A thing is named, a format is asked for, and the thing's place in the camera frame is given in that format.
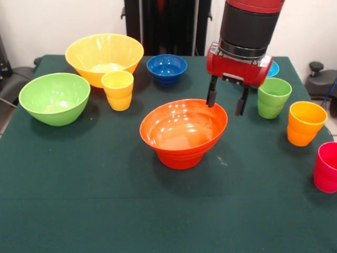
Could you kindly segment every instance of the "cup rim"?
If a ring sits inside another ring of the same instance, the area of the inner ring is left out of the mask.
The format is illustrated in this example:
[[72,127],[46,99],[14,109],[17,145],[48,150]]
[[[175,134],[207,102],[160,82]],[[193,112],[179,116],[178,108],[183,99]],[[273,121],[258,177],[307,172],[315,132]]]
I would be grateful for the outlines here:
[[268,77],[267,79],[268,79],[268,80],[270,80],[270,79],[281,80],[282,83],[284,83],[284,84],[286,84],[288,87],[290,87],[290,92],[287,93],[286,95],[281,95],[281,96],[279,96],[279,95],[272,95],[272,94],[267,93],[266,91],[264,91],[264,90],[261,88],[262,85],[263,85],[263,84],[262,84],[262,85],[259,87],[259,91],[263,92],[264,94],[266,94],[266,95],[268,95],[268,96],[273,96],[273,97],[275,97],[275,98],[284,98],[284,97],[286,97],[286,96],[289,96],[289,95],[293,92],[293,87],[292,87],[291,84],[290,84],[289,82],[287,82],[286,80],[283,80],[283,79],[277,78],[277,77]]
[[334,142],[334,141],[329,141],[329,142],[325,142],[323,143],[322,145],[320,145],[320,147],[318,148],[318,151],[317,151],[317,155],[319,156],[319,158],[321,159],[321,161],[326,165],[328,166],[330,169],[334,170],[337,172],[337,168],[334,168],[332,166],[330,166],[329,164],[327,164],[321,157],[321,154],[320,154],[320,151],[321,151],[321,148],[324,147],[325,145],[330,145],[330,144],[333,144],[335,143],[334,145],[337,145],[337,142]]
[[[103,83],[103,78],[104,78],[105,76],[107,76],[107,75],[109,75],[109,74],[112,74],[112,73],[115,73],[115,72],[122,72],[122,73],[124,73],[124,74],[127,74],[127,75],[131,76],[132,82],[129,83],[128,85],[126,85],[126,86],[123,86],[123,87],[110,87],[110,86],[105,85],[105,84]],[[134,82],[133,74],[131,74],[129,71],[126,71],[126,70],[109,71],[109,72],[105,73],[105,74],[102,76],[102,78],[101,78],[101,84],[103,85],[103,87],[106,87],[106,88],[108,88],[108,89],[114,89],[114,90],[119,90],[119,89],[124,89],[124,88],[126,88],[126,87],[129,87],[131,84],[133,84],[133,82]]]
[[[319,122],[319,123],[310,123],[310,122],[306,122],[306,121],[300,120],[298,117],[296,117],[296,116],[293,114],[293,112],[292,112],[292,110],[291,110],[291,109],[293,108],[294,105],[299,104],[299,103],[306,103],[306,104],[312,104],[312,105],[314,105],[314,106],[317,106],[318,108],[320,108],[320,110],[323,110],[323,112],[325,113],[325,119],[324,119],[323,121]],[[315,103],[310,102],[310,101],[297,101],[297,102],[293,103],[292,105],[290,105],[289,113],[290,113],[295,119],[297,119],[298,121],[300,121],[300,122],[302,122],[302,123],[305,123],[305,124],[309,124],[309,125],[320,125],[320,124],[324,124],[325,121],[328,119],[328,114],[327,114],[326,110],[323,109],[322,107],[320,107],[318,104],[315,104]]]

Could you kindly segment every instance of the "orange bowl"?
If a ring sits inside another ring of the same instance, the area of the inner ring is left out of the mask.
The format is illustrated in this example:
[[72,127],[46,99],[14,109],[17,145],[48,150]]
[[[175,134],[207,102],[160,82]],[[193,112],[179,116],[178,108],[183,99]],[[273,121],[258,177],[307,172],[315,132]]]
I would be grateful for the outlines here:
[[90,85],[103,88],[102,76],[125,70],[133,74],[144,55],[140,42],[122,34],[95,34],[71,44],[65,52],[67,62]]
[[226,111],[206,100],[177,100],[159,106],[142,121],[143,141],[157,152],[160,161],[177,170],[196,166],[227,126]]

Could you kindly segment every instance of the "pink cup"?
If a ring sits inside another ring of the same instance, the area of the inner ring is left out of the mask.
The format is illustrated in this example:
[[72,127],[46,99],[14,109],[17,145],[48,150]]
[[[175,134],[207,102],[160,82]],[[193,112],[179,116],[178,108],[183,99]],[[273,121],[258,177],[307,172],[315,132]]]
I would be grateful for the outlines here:
[[323,192],[337,192],[337,142],[326,142],[319,147],[314,183]]

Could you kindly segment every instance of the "yellow bowl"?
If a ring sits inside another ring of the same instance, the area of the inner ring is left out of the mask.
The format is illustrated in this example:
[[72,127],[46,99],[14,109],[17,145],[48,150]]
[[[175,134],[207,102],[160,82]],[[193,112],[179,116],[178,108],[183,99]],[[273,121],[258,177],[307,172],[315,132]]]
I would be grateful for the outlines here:
[[95,34],[71,44],[65,52],[67,62],[90,85],[102,86],[105,73],[125,70],[133,74],[144,55],[140,42],[121,34]]

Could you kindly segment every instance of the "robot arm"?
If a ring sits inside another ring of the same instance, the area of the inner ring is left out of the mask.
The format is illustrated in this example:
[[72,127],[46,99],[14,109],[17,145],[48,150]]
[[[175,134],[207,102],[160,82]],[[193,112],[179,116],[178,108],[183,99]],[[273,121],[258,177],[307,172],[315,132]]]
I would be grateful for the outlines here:
[[219,42],[206,59],[211,77],[207,104],[213,107],[217,78],[244,87],[236,115],[243,115],[250,87],[260,87],[273,59],[265,55],[284,0],[226,0]]

